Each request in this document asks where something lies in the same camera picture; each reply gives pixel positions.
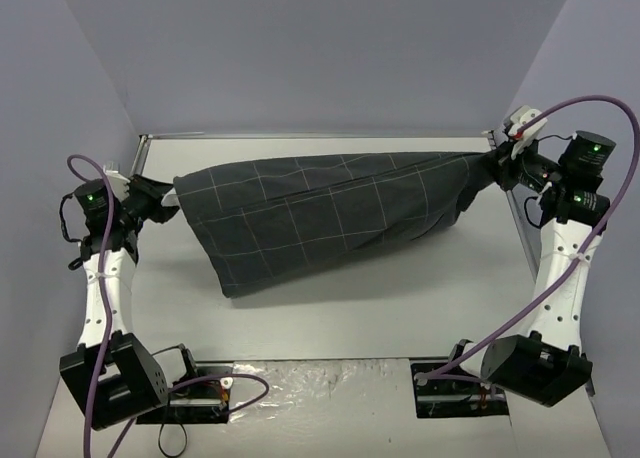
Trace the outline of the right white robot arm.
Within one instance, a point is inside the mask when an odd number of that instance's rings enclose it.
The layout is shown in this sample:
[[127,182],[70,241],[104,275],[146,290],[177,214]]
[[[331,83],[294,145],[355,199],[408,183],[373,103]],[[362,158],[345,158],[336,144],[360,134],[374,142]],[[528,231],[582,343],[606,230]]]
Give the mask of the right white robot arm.
[[534,295],[540,298],[520,331],[494,339],[472,357],[457,356],[443,367],[446,384],[465,391],[478,379],[552,407],[584,386],[593,364],[582,349],[581,309],[590,265],[601,242],[597,224],[610,201],[598,194],[602,170],[615,144],[577,131],[557,161],[536,143],[521,153],[507,141],[480,161],[504,191],[522,185],[541,209],[537,226],[541,254]]

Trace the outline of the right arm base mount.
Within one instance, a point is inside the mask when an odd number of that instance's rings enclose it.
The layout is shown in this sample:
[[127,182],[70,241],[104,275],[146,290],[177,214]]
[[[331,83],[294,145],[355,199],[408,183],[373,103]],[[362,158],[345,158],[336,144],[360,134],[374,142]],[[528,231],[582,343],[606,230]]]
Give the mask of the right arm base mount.
[[443,359],[411,360],[410,371],[418,419],[453,419],[508,416],[505,392],[481,384],[455,368],[447,378],[429,379],[427,374],[444,366]]

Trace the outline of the white pillow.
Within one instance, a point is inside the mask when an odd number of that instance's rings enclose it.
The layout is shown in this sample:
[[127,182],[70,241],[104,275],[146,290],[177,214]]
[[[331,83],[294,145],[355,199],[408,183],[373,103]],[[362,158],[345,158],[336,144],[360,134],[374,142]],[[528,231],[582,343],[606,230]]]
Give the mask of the white pillow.
[[175,189],[171,189],[168,193],[166,193],[161,201],[161,205],[165,208],[180,208],[180,202]]

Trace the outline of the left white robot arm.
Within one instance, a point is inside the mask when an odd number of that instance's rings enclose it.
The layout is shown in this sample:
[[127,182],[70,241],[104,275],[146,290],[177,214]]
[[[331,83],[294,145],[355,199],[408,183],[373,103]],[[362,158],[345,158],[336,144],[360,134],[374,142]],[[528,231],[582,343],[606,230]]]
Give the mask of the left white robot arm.
[[109,173],[78,186],[87,235],[70,263],[86,276],[84,326],[75,351],[59,361],[61,378],[95,431],[157,409],[169,389],[195,393],[201,371],[178,361],[164,373],[133,333],[132,283],[138,236],[147,221],[163,224],[179,210],[174,187],[140,175]]

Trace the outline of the dark grey checked pillowcase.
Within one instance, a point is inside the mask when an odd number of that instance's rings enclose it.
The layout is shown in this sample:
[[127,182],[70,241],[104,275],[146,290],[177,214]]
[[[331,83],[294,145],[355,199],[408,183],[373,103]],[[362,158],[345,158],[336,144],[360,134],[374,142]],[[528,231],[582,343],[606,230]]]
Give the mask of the dark grey checked pillowcase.
[[493,182],[484,153],[391,152],[233,162],[173,187],[222,294],[237,298],[437,233]]

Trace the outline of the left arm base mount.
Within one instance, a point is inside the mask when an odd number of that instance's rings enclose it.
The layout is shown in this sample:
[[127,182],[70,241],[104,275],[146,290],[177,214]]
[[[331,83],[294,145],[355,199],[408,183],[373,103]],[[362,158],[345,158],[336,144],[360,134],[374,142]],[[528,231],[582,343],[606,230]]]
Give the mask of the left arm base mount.
[[223,395],[219,382],[186,387],[170,395],[169,407],[139,416],[136,425],[226,424],[229,420],[230,389]]

